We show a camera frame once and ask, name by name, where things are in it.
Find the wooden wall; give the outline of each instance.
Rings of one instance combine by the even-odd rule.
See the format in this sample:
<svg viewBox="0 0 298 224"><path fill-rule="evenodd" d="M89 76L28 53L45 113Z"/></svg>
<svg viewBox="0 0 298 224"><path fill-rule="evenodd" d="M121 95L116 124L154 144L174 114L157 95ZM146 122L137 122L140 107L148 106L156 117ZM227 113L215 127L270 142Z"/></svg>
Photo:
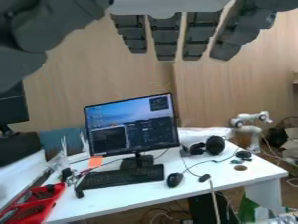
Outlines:
<svg viewBox="0 0 298 224"><path fill-rule="evenodd" d="M198 62L178 59L173 70L184 126L226 126L241 112L269 110L275 121L295 113L297 21L297 10L279 13L274 27L229 62L210 59L209 51Z"/></svg>
<svg viewBox="0 0 298 224"><path fill-rule="evenodd" d="M298 11L279 13L274 27L229 62L210 59L207 52L198 62L178 57L166 64L156 60L149 32L148 54L129 53L106 16L66 37L43 69L25 80L31 121L13 128L76 126L84 123L84 106L172 90L182 126L227 125L237 113L261 110L281 120L297 111L297 21Z"/></svg>
<svg viewBox="0 0 298 224"><path fill-rule="evenodd" d="M24 82L31 121L13 128L81 125L86 105L169 92L170 65L157 62L152 45L130 54L109 16L72 33Z"/></svg>

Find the white desk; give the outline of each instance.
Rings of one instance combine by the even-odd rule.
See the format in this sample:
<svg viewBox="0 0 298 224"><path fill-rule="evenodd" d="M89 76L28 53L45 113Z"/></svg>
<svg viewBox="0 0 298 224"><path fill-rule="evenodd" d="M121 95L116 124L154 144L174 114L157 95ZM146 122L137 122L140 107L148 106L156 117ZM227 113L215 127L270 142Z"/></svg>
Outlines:
<svg viewBox="0 0 298 224"><path fill-rule="evenodd" d="M211 157L209 155L202 155L185 158L188 167L199 161L210 159L222 160L230 157L237 148L238 146L227 142L226 149L219 156ZM168 177L170 173L182 172L185 170L178 151L180 148L170 149L156 161L156 164L164 163L165 165L165 177ZM157 156L161 152L162 150L152 151L150 154ZM128 155L105 158L104 163L125 157L128 157ZM253 156L253 162L245 162L247 166L246 171L235 171L230 160L222 163L210 162L201 164L195 166L192 171L198 175L206 173L211 175L214 190L225 190L245 186L246 196L253 201L263 207L273 209L275 213L282 212L279 178L287 176L287 172L257 156ZM73 164L72 167L77 170L82 170L88 167L88 161ZM114 162L101 167L98 170L114 170L118 169L118 167L120 162ZM57 175L52 175L45 184L54 182L57 182ZM85 197L82 199L76 198L73 186L70 186L66 188L65 193L57 201L46 223L65 223L84 220L206 193L210 193L209 181L199 183L198 178L189 173L185 173L184 181L173 189L168 188L166 181L152 182L85 190Z"/></svg>
<svg viewBox="0 0 298 224"><path fill-rule="evenodd" d="M32 186L46 169L44 150L0 168L0 210Z"/></svg>

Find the red object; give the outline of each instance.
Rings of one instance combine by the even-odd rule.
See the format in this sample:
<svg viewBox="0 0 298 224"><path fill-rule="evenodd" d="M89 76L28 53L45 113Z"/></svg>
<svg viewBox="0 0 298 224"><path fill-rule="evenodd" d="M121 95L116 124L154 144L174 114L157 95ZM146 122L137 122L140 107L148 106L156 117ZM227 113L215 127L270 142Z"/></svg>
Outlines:
<svg viewBox="0 0 298 224"><path fill-rule="evenodd" d="M64 190L65 183L58 183L25 191L0 213L0 223L41 223L49 216Z"/></svg>

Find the headphones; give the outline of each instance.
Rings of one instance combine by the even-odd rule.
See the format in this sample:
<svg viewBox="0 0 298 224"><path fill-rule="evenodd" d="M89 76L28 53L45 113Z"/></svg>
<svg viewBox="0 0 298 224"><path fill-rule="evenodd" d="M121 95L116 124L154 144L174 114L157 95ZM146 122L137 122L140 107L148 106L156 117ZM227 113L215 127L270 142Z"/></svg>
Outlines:
<svg viewBox="0 0 298 224"><path fill-rule="evenodd" d="M202 155L205 152L213 156L217 156L225 150L225 140L219 136L211 136L206 143L198 142L190 145L182 145L180 154L182 157Z"/></svg>

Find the monitor screen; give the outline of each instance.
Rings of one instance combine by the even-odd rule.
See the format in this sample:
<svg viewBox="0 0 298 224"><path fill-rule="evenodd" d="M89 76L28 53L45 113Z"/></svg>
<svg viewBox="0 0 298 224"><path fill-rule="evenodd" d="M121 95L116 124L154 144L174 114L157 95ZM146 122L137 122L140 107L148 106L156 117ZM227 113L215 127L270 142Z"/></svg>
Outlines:
<svg viewBox="0 0 298 224"><path fill-rule="evenodd" d="M85 107L90 154L112 156L180 145L170 94Z"/></svg>

